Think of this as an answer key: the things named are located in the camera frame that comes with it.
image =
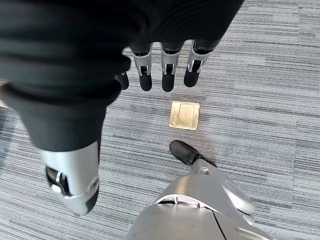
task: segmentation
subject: striped carpet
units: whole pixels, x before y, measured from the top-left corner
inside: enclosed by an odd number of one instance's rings
[[[108,107],[100,194],[86,216],[50,191],[19,116],[0,109],[0,239],[122,240],[139,212],[188,167],[169,153],[183,140],[215,160],[256,203],[255,226],[275,240],[320,239],[320,2],[247,0],[203,68],[183,85],[190,42],[171,93],[130,87]],[[200,103],[197,131],[169,128],[173,100]]]

